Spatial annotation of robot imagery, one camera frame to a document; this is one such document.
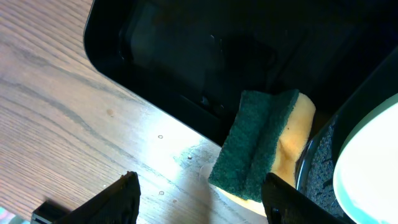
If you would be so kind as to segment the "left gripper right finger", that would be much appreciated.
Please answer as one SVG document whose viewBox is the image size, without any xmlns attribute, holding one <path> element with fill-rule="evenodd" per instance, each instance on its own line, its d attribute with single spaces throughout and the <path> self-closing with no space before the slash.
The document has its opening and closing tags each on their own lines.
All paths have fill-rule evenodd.
<svg viewBox="0 0 398 224">
<path fill-rule="evenodd" d="M 266 175 L 261 193 L 269 224 L 343 223 L 274 173 Z"/>
</svg>

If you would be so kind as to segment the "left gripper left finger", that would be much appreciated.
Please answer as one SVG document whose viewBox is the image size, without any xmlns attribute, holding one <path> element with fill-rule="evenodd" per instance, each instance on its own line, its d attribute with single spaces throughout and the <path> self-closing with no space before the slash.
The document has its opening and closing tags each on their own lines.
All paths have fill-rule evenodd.
<svg viewBox="0 0 398 224">
<path fill-rule="evenodd" d="M 32 212 L 35 224 L 136 224 L 141 189 L 138 174 L 128 171 L 89 201 L 69 211 L 51 200 Z"/>
</svg>

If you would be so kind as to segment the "green and yellow sponge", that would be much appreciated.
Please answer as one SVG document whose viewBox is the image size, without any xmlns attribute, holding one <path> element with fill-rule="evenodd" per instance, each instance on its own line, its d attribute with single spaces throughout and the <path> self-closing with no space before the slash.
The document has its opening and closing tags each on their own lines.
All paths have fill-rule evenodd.
<svg viewBox="0 0 398 224">
<path fill-rule="evenodd" d="M 295 187 L 296 163 L 316 107 L 298 90 L 278 95 L 242 92 L 239 109 L 208 181 L 238 205 L 265 215 L 261 186 L 274 173 Z"/>
</svg>

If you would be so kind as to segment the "light blue plate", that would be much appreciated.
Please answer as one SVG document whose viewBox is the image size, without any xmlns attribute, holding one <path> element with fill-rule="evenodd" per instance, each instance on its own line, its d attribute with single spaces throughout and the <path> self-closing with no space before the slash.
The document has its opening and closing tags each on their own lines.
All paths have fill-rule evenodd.
<svg viewBox="0 0 398 224">
<path fill-rule="evenodd" d="M 397 95 L 349 133 L 336 162 L 333 188 L 355 223 L 397 223 Z"/>
</svg>

